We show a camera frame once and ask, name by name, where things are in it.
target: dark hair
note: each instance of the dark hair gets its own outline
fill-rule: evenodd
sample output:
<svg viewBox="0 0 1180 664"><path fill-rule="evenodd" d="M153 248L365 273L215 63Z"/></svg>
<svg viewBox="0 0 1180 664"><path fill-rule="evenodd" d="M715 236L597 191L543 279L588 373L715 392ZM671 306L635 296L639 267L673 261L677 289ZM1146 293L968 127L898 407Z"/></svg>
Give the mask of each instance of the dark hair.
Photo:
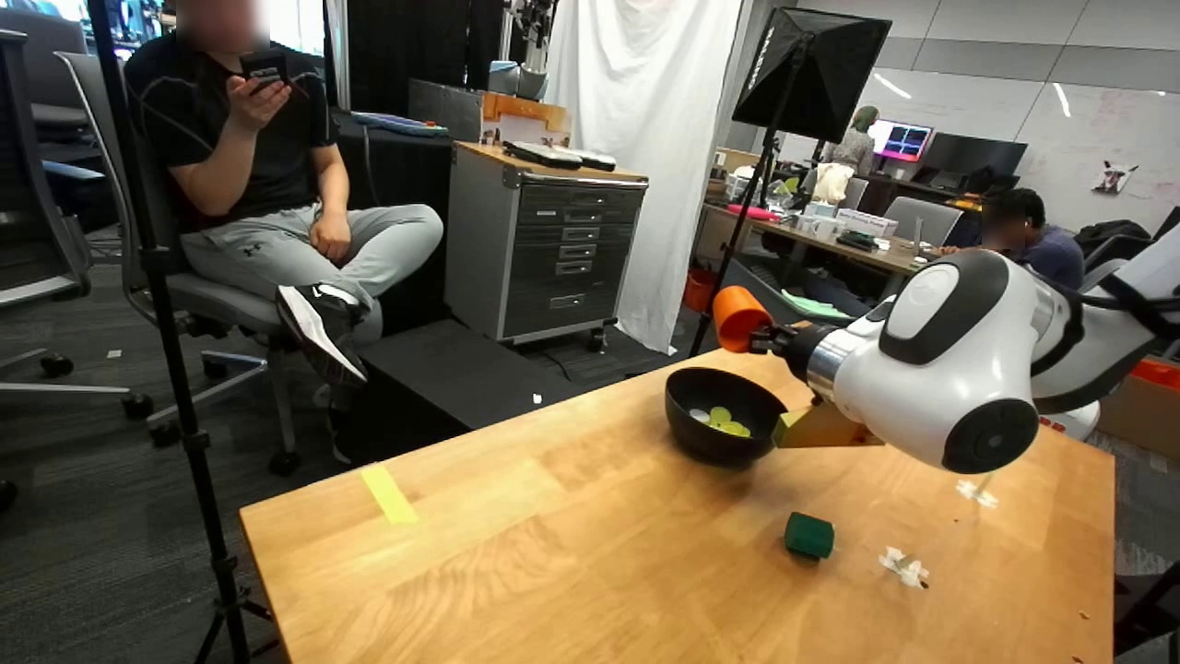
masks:
<svg viewBox="0 0 1180 664"><path fill-rule="evenodd" d="M1026 216L1032 220L1032 229L1042 225L1042 198L1032 189L1014 189L988 198L993 225L1026 220Z"/></svg>

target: green cube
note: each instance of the green cube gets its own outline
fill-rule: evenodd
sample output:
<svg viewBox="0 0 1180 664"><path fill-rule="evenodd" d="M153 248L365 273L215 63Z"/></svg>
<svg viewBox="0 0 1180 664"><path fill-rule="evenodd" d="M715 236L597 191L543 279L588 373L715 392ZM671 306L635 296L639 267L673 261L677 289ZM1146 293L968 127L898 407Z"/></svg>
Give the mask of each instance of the green cube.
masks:
<svg viewBox="0 0 1180 664"><path fill-rule="evenodd" d="M822 561L838 545L838 528L806 514L789 514L782 545L796 556Z"/></svg>

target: smartphone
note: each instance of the smartphone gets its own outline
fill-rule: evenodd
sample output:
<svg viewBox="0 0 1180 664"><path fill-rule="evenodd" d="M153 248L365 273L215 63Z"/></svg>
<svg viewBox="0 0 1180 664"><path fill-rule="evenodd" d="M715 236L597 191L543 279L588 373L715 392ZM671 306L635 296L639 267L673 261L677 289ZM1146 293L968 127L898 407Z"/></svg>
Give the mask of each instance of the smartphone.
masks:
<svg viewBox="0 0 1180 664"><path fill-rule="evenodd" d="M258 50L243 59L243 76L260 80L258 89L266 89L274 80L288 80L288 63Z"/></svg>

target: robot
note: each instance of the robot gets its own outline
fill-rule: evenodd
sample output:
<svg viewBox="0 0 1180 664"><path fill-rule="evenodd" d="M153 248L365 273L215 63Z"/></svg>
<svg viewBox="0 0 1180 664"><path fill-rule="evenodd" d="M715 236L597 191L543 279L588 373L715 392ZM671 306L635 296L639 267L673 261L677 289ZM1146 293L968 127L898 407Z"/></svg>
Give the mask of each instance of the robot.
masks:
<svg viewBox="0 0 1180 664"><path fill-rule="evenodd" d="M1032 445L1042 413L1090 407L1160 338L1180 338L1180 229L1082 296L957 252L914 273L878 322L762 327L749 349L782 354L919 462L994 473Z"/></svg>

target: gray pants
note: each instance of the gray pants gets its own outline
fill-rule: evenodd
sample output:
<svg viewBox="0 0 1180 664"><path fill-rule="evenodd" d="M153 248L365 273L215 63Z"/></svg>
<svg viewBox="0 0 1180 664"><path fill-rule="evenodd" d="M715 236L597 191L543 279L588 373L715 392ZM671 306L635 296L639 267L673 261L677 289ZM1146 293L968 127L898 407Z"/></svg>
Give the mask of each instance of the gray pants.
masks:
<svg viewBox="0 0 1180 664"><path fill-rule="evenodd" d="M368 315L352 338L381 338L381 296L419 269L440 239L441 220L431 207L368 207L350 212L352 248L344 267L333 267L307 236L318 207L240 216L206 234L185 234L181 248L195 273L276 299L281 285L333 285L356 296Z"/></svg>

